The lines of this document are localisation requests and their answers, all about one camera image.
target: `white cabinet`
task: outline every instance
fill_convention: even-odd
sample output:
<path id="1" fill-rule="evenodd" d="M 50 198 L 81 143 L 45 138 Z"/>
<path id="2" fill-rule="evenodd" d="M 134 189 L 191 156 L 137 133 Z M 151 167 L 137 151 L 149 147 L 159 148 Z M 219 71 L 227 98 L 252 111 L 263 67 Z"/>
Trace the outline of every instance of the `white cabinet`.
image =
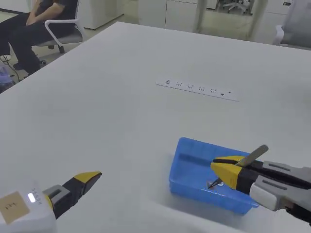
<path id="1" fill-rule="evenodd" d="M 165 28 L 167 0 L 138 0 L 139 24 Z"/>
<path id="2" fill-rule="evenodd" d="M 193 32 L 196 7 L 194 3 L 168 0 L 165 28 Z"/>
<path id="3" fill-rule="evenodd" d="M 284 23 L 290 9 L 284 2 L 291 1 L 292 0 L 268 0 L 252 41 L 264 44 L 273 43 L 276 36 L 276 26 Z"/>
<path id="4" fill-rule="evenodd" d="M 215 10 L 217 7 L 218 0 L 208 0 L 206 8 Z"/>
<path id="5" fill-rule="evenodd" d="M 141 25 L 185 32 L 200 30 L 207 0 L 138 0 Z"/>
<path id="6" fill-rule="evenodd" d="M 122 0 L 81 0 L 78 17 L 83 27 L 96 29 L 122 14 Z"/>

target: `jeans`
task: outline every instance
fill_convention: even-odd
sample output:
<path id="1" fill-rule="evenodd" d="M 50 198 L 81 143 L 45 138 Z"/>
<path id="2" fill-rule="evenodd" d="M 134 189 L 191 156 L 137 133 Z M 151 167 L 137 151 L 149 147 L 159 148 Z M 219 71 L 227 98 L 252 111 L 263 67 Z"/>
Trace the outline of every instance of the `jeans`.
<path id="1" fill-rule="evenodd" d="M 0 23 L 0 56 L 10 55 L 10 46 L 21 67 L 29 74 L 40 69 L 40 61 L 32 46 L 53 40 L 45 28 L 45 21 L 26 26 L 29 13 L 23 13 Z M 50 24 L 50 29 L 57 38 L 70 35 L 73 24 Z"/>

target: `white table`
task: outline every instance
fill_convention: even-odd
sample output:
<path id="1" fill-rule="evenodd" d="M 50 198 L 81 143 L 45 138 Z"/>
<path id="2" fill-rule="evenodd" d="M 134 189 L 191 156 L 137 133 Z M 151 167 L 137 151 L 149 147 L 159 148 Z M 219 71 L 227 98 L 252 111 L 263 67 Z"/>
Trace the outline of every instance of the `white table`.
<path id="1" fill-rule="evenodd" d="M 284 211 L 240 217 L 168 186 L 182 136 L 243 151 L 267 143 L 262 160 L 311 166 L 310 57 L 116 23 L 1 94 L 0 184 L 27 177 L 45 189 L 101 170 L 60 233 L 310 232 Z M 235 62 L 245 59 L 242 72 Z M 229 87 L 240 102 L 155 85 L 165 77 Z"/>

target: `led light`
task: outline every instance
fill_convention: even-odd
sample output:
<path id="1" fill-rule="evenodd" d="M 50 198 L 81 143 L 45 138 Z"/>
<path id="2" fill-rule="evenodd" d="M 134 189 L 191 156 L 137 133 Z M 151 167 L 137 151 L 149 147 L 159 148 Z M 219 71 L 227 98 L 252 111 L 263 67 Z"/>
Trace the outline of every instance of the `led light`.
<path id="1" fill-rule="evenodd" d="M 28 194 L 28 198 L 29 198 L 31 203 L 35 202 L 35 197 L 34 197 L 34 195 L 32 193 Z"/>

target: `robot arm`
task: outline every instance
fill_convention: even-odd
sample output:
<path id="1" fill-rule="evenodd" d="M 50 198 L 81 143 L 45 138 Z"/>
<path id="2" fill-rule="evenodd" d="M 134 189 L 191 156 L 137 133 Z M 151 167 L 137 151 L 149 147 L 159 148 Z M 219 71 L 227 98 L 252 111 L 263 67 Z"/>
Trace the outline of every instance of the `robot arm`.
<path id="1" fill-rule="evenodd" d="M 56 220 L 85 195 L 102 174 L 81 173 L 41 191 L 36 182 L 0 193 L 0 233 L 56 233 Z"/>
<path id="2" fill-rule="evenodd" d="M 216 158 L 211 169 L 230 188 L 249 195 L 258 204 L 272 211 L 285 209 L 311 224 L 311 168 L 256 160 L 245 167 L 237 166 L 243 158 Z"/>

